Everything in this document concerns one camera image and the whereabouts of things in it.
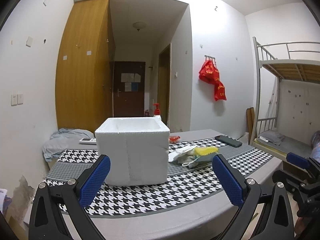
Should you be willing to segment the right hand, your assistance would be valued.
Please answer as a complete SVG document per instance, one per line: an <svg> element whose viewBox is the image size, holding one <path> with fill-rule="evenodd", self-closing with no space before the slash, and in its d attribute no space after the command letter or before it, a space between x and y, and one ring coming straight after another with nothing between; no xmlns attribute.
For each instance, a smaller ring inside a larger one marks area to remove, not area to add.
<svg viewBox="0 0 320 240"><path fill-rule="evenodd" d="M305 229L304 218L298 217L294 227L296 236L300 235L304 231L304 229Z"/></svg>

